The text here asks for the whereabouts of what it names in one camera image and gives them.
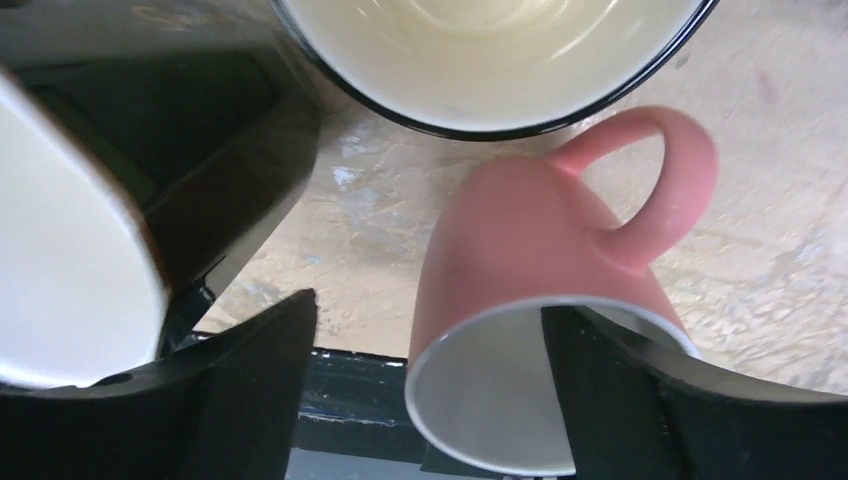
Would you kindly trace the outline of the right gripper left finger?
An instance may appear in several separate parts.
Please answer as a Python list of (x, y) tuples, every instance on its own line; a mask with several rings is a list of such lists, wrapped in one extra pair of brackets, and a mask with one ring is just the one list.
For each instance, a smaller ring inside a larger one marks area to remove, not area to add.
[(317, 326), (300, 290), (90, 387), (4, 390), (5, 479), (281, 479)]

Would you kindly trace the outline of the cream mug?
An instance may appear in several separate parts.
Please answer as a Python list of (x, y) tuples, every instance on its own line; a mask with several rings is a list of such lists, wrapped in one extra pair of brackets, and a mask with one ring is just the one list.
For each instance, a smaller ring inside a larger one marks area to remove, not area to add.
[(308, 60), (368, 109), (472, 142), (555, 131), (670, 60), (711, 1), (277, 1)]

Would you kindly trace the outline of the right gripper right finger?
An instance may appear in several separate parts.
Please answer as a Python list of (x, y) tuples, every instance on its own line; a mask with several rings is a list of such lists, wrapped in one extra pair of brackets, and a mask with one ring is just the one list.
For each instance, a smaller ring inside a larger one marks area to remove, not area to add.
[(541, 326), (580, 479), (843, 479), (847, 399), (726, 370), (585, 307)]

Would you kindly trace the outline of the pink mug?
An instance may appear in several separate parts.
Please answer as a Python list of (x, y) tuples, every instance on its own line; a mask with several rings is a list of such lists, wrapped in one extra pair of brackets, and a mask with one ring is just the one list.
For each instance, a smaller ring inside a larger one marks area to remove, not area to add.
[[(621, 221), (581, 173), (654, 135), (664, 143), (658, 180)], [(662, 106), (618, 112), (543, 158), (474, 169), (435, 225), (418, 282), (404, 387), (417, 430), (481, 469), (574, 474), (542, 311), (586, 307), (696, 356), (650, 265), (693, 229), (717, 179), (707, 130)]]

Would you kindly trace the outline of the black mug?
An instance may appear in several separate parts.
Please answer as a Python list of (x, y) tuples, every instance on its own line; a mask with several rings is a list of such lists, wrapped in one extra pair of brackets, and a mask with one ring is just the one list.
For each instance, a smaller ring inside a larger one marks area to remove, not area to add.
[(317, 93), (269, 1), (1, 5), (1, 380), (175, 351), (301, 198)]

